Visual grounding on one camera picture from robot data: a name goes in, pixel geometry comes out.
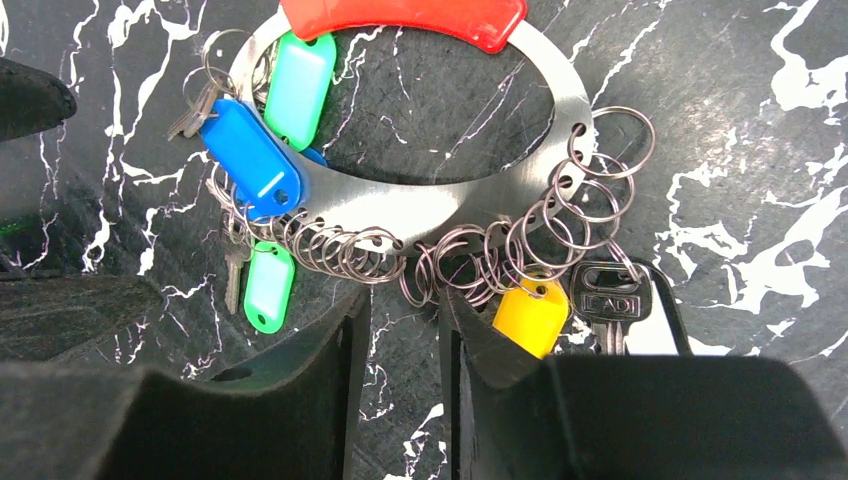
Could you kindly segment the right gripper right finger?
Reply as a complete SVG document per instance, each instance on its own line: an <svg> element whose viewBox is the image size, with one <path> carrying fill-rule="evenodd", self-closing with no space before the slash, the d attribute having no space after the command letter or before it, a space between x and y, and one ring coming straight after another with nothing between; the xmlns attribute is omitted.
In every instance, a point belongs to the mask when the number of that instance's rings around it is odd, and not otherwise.
<svg viewBox="0 0 848 480"><path fill-rule="evenodd" d="M455 479L843 479L847 453L789 366L751 357L538 359L461 294L439 302Z"/></svg>

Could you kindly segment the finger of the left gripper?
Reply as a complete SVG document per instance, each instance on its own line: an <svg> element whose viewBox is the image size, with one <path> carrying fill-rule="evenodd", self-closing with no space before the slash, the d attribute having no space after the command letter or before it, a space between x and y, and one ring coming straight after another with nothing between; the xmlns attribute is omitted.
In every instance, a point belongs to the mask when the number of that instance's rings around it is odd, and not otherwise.
<svg viewBox="0 0 848 480"><path fill-rule="evenodd" d="M51 130L72 118L77 102L54 75L1 58L1 141Z"/></svg>
<svg viewBox="0 0 848 480"><path fill-rule="evenodd" d="M161 305L137 276L1 276L1 360L78 358Z"/></svg>

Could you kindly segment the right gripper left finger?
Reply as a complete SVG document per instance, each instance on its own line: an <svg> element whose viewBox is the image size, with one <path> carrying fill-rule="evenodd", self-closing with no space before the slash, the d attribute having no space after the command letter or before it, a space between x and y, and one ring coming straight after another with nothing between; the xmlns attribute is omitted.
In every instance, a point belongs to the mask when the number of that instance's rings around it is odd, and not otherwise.
<svg viewBox="0 0 848 480"><path fill-rule="evenodd" d="M5 479L347 479L370 294L206 381L150 367L1 367Z"/></svg>

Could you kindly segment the yellow tag key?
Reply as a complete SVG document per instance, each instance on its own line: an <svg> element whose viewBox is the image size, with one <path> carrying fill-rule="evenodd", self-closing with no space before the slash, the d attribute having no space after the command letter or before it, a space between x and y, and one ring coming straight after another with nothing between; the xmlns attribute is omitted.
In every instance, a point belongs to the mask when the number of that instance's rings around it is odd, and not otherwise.
<svg viewBox="0 0 848 480"><path fill-rule="evenodd" d="M493 328L532 356L549 355L571 313L568 295L558 280L522 279L505 293Z"/></svg>

